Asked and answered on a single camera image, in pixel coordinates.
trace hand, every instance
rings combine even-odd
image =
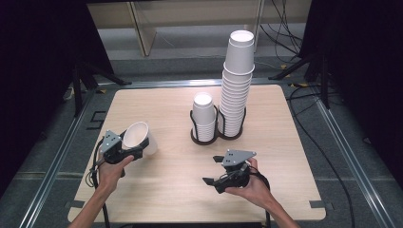
[[[249,159],[248,161],[252,166],[250,168],[251,172],[256,173],[258,170],[258,161],[253,158]],[[249,182],[245,187],[227,187],[225,192],[243,197],[262,208],[265,208],[266,204],[270,203],[270,201],[274,199],[264,182],[254,175],[249,176]]]
[[[256,173],[258,170],[258,161],[252,158],[248,161],[252,166],[250,169],[251,172]],[[284,208],[282,208],[281,204],[276,201],[266,184],[254,175],[249,175],[249,182],[245,187],[227,187],[225,192],[243,197],[255,205],[264,208],[281,228],[299,227],[298,224],[287,214]]]
[[[111,194],[116,190],[118,185],[118,180],[122,175],[122,171],[125,166],[134,160],[132,155],[127,156],[121,162],[116,164],[110,164],[104,162],[99,166],[99,179],[100,183],[98,188],[105,189],[108,194]]]

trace stack of paper cups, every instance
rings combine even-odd
[[[252,72],[255,69],[252,32],[236,30],[231,33],[223,67],[218,128],[224,136],[234,137],[242,127]]]
[[[213,98],[209,93],[199,92],[195,95],[192,118],[194,120],[193,137],[200,142],[213,140],[216,127],[216,111]]]

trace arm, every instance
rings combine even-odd
[[[104,206],[107,198],[115,191],[118,180],[122,174],[122,170],[130,162],[133,156],[128,156],[117,164],[103,163],[99,167],[100,183],[94,194],[84,206],[83,210],[78,214],[73,222],[68,226],[73,227],[91,227],[92,222],[98,216]]]
[[[258,170],[258,162],[255,159],[248,160],[252,167]],[[287,214],[284,208],[273,197],[270,190],[258,177],[251,175],[248,185],[244,188],[228,187],[226,193],[243,197],[255,205],[265,209],[273,217],[279,227],[299,227]]]

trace metal frame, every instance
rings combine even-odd
[[[252,85],[278,85],[279,81],[268,81],[266,78],[253,78]],[[132,85],[116,85],[116,84],[99,84],[99,88],[120,88],[120,89],[134,89],[134,88],[158,88],[158,87],[184,87],[184,86],[220,86],[221,79],[212,80],[183,80],[183,81],[163,81],[163,82],[142,82],[132,83]],[[317,88],[312,88],[314,92],[318,92]],[[65,160],[67,152],[71,146],[72,139],[74,138],[77,129],[86,113],[86,108],[90,103],[95,90],[90,90],[87,93],[84,105],[77,117],[74,118],[71,126],[65,135],[65,138],[49,168],[42,183],[29,205],[23,221],[20,227],[32,227],[35,223],[44,203],[48,196],[48,193],[57,177],[57,173]],[[358,183],[365,199],[369,203],[375,218],[377,219],[381,227],[395,227],[393,219],[384,206],[384,203],[377,193],[376,189],[369,180],[367,174],[363,170],[361,164],[355,156],[353,149],[348,144],[341,129],[339,128],[332,112],[326,108],[322,102],[317,103],[323,119],[328,124],[334,138],[340,148],[340,151],[349,165],[350,170],[355,176],[355,180]]]
[[[313,87],[312,90],[315,93],[319,92],[316,87]],[[350,170],[352,171],[353,176],[355,177],[355,180],[359,188],[361,189],[362,194],[371,207],[371,210],[373,211],[374,216],[378,221],[380,227],[396,227],[394,225],[392,217],[389,215],[388,210],[385,208],[382,198],[379,196],[375,187],[368,178],[366,172],[362,168],[360,162],[356,158],[353,149],[347,142],[347,139],[344,137],[344,134],[338,126],[336,119],[332,114],[332,111],[326,108],[325,104],[322,101],[319,101],[317,103],[317,106],[319,107],[319,110],[322,113],[323,119],[326,121],[326,124],[328,124],[329,129],[331,130],[337,142],[337,145],[340,148],[341,154],[343,155]]]

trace forearm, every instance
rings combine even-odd
[[[97,188],[88,203],[84,206],[83,210],[81,210],[68,227],[91,227],[109,195],[110,193],[106,189]]]
[[[299,227],[299,225],[288,215],[281,204],[279,204],[275,199],[266,201],[264,203],[264,209],[273,217],[279,227]]]

